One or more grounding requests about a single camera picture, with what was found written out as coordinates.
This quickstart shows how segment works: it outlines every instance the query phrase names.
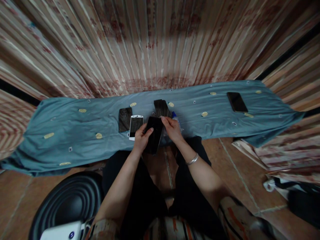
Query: white smartphone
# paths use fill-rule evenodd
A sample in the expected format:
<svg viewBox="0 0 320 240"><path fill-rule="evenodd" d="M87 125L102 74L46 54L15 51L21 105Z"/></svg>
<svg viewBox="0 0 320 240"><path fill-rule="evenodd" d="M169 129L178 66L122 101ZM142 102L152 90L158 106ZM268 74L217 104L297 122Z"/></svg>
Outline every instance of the white smartphone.
<svg viewBox="0 0 320 240"><path fill-rule="evenodd" d="M143 125L143 116L132 115L130 118L129 140L134 141L136 131Z"/></svg>

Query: teal fabric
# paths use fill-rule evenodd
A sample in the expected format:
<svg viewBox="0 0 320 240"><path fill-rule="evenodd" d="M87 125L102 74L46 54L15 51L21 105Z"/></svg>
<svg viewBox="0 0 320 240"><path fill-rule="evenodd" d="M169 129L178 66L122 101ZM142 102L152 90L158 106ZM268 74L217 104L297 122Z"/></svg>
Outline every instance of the teal fabric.
<svg viewBox="0 0 320 240"><path fill-rule="evenodd" d="M239 92L253 118L233 112L227 92ZM255 80L90 100L50 98L40 103L24 141L1 162L1 167L33 176L64 174L71 167L107 159L118 150L131 150L134 142L128 139L127 132L118 132L119 109L136 103L133 114L143 115L147 122L155 112L153 101L157 99L174 104L169 110L177 114L184 137L242 137L256 147L299 122L304 115L292 110L261 81ZM54 135L45 139L49 133ZM96 138L97 133L102 134L102 139ZM161 145L169 142L168 137L163 137Z"/></svg>

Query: black pants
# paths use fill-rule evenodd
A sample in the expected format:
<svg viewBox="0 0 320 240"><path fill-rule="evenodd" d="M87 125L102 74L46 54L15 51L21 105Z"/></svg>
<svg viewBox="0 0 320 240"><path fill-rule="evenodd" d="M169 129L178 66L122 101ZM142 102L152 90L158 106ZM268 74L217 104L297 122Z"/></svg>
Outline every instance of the black pants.
<svg viewBox="0 0 320 240"><path fill-rule="evenodd" d="M188 138L186 141L210 167L211 163L201 144L201 137ZM130 151L119 151L107 161L103 170L105 194L129 154ZM175 199L168 211L160 190L154 185L146 165L140 159L128 209L120 230L121 239L141 238L156 217L175 215L183 217L192 227L210 238L225 239L218 216L200 192L179 151L176 161L179 168L176 173Z"/></svg>

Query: phone screen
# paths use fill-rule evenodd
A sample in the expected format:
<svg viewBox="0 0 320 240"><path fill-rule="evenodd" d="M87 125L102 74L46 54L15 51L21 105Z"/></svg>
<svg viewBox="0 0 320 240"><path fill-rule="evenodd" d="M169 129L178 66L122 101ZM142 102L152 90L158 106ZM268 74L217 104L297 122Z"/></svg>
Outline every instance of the phone screen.
<svg viewBox="0 0 320 240"><path fill-rule="evenodd" d="M132 116L132 108L119 109L119 132L130 130L130 118Z"/></svg>
<svg viewBox="0 0 320 240"><path fill-rule="evenodd" d="M143 117L131 117L129 137L134 137L136 131L143 125Z"/></svg>
<svg viewBox="0 0 320 240"><path fill-rule="evenodd" d="M248 112L246 105L244 104L240 93L227 92L232 109L235 112Z"/></svg>
<svg viewBox="0 0 320 240"><path fill-rule="evenodd" d="M159 99L153 101L154 107L156 109L157 116L164 116L172 118L172 113L169 111L167 102L165 100Z"/></svg>
<svg viewBox="0 0 320 240"><path fill-rule="evenodd" d="M153 132L149 137L148 144L144 152L155 155L158 151L163 129L163 123L161 121L161 118L149 117L145 132L147 132L152 127Z"/></svg>

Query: striped curtain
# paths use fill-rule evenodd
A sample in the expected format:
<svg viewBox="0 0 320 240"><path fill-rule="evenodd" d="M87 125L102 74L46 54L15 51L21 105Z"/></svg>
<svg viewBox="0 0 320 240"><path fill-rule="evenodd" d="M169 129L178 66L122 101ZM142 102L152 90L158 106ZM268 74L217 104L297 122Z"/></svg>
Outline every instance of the striped curtain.
<svg viewBox="0 0 320 240"><path fill-rule="evenodd" d="M22 135L36 107L2 90L0 106L0 159L3 159L22 142Z"/></svg>
<svg viewBox="0 0 320 240"><path fill-rule="evenodd" d="M263 82L297 111L319 107L320 35ZM260 148L241 140L233 145L268 170L320 165L320 114L304 118Z"/></svg>
<svg viewBox="0 0 320 240"><path fill-rule="evenodd" d="M316 0L0 0L0 78L39 100L253 79L318 23L318 7Z"/></svg>

